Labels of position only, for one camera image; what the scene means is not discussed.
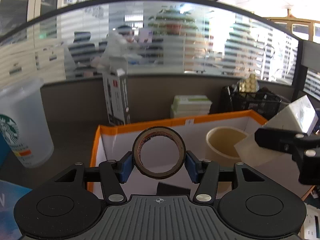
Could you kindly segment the white wall socket plate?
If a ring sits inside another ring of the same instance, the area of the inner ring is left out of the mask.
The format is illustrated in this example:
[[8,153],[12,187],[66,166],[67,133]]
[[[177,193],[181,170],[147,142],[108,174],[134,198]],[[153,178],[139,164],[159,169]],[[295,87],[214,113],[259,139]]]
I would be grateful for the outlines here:
[[257,129],[234,148],[242,162],[257,167],[290,153],[295,139],[311,135],[318,121],[308,96],[303,96],[287,105],[266,124]]

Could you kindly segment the tan paper cup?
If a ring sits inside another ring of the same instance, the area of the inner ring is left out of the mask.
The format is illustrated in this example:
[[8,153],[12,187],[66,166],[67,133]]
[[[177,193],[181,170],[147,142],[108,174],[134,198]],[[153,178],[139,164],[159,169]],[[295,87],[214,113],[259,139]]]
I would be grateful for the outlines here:
[[248,134],[234,127],[215,127],[206,135],[205,159],[220,166],[233,167],[241,161],[234,145],[247,138]]

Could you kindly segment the black leather pouch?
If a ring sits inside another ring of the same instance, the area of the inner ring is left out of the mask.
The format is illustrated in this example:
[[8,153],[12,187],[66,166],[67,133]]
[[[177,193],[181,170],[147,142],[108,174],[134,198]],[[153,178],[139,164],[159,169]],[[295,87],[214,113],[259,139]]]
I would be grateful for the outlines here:
[[158,183],[156,190],[156,194],[158,196],[190,196],[190,193],[191,189],[186,189],[184,187],[179,187],[161,182]]

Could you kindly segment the brown tape roll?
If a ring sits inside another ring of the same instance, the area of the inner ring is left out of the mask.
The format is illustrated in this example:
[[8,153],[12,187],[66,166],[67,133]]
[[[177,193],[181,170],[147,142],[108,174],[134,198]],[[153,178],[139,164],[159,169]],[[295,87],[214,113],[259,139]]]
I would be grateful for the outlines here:
[[165,126],[132,133],[128,147],[133,153],[133,170],[154,180],[169,179],[180,172],[187,151],[178,131]]

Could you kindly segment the orange cardboard box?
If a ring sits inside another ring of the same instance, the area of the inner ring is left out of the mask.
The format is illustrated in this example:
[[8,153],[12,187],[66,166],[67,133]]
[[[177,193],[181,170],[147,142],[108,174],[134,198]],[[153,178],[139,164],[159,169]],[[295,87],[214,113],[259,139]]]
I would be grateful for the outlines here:
[[240,111],[187,118],[140,122],[123,126],[99,126],[95,135],[91,166],[121,159],[125,196],[156,194],[160,182],[183,187],[195,196],[203,173],[187,171],[187,152],[201,164],[221,167],[244,163],[276,183],[304,197],[312,186],[299,182],[299,169],[291,155],[260,148],[254,133],[260,127],[309,134],[313,124],[299,127],[294,121],[266,120],[255,111]]

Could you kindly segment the black mesh desk organizer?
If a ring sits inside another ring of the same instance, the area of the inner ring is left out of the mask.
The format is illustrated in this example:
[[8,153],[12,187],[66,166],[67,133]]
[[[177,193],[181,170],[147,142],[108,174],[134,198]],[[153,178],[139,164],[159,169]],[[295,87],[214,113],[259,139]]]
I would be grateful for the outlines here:
[[253,110],[270,120],[289,103],[291,102],[287,98],[266,87],[257,92],[239,92],[235,85],[232,85],[221,89],[217,110],[220,113]]

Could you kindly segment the yellow pill blister pack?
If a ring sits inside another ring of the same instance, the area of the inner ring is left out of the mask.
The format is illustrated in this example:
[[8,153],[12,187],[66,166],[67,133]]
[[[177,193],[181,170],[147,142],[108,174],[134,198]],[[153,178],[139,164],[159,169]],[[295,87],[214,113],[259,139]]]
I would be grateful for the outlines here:
[[259,90],[259,84],[254,73],[249,74],[245,79],[241,79],[237,84],[239,92],[255,93]]

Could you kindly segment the green white flat boxes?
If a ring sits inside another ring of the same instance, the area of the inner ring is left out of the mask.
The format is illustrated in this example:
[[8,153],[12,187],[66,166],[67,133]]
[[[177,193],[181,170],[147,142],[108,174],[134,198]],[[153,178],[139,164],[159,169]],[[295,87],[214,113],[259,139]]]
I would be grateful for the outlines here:
[[205,95],[176,95],[170,109],[171,118],[207,115],[212,102]]

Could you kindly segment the small white product carton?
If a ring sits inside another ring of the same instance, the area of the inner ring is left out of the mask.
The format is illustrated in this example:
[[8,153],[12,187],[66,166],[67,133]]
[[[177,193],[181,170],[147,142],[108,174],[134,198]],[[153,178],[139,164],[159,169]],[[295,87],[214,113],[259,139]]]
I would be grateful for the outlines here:
[[103,85],[108,122],[113,126],[130,124],[126,71],[123,68],[104,71]]

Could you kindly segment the grey partition panel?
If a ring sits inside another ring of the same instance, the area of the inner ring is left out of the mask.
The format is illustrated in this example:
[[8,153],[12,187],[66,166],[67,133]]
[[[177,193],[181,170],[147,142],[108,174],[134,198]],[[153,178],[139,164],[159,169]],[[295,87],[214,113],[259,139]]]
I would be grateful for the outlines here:
[[320,44],[303,40],[302,65],[320,71]]

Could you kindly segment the clear Starbucks plastic cup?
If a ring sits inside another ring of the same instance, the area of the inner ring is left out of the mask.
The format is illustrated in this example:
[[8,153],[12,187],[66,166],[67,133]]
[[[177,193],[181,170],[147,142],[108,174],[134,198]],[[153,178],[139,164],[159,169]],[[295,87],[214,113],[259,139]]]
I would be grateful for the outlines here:
[[41,98],[44,81],[28,78],[1,89],[1,134],[26,168],[43,165],[54,151]]

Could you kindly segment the colourful AGON desk mat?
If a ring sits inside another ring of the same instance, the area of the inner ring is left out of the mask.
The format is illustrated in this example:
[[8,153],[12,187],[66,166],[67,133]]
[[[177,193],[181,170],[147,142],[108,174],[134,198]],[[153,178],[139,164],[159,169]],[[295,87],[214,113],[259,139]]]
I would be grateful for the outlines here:
[[14,219],[14,206],[31,189],[1,180],[0,182],[0,239],[16,240],[22,237]]

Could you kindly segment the blue paper bag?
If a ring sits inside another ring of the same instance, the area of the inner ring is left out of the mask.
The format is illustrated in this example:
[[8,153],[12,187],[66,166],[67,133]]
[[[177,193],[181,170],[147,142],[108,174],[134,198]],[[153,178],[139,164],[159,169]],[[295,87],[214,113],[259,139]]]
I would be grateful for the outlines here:
[[3,135],[0,134],[0,167],[3,165],[7,158],[7,155],[11,152],[11,149],[7,142],[4,140]]

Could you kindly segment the frosted glass desk partition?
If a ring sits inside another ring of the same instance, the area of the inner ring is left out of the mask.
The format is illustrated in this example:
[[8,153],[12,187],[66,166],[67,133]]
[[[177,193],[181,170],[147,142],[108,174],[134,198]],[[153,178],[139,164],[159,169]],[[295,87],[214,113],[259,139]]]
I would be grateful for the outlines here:
[[91,0],[19,23],[1,9],[1,85],[99,75],[204,74],[291,85],[299,38],[250,12],[208,0]]

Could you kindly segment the beige glass door cabinet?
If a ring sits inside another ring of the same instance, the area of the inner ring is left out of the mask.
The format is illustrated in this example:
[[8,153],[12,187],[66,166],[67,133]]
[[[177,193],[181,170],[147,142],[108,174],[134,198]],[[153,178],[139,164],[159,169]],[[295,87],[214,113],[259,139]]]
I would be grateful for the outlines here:
[[1,0],[1,36],[62,6],[62,0]]

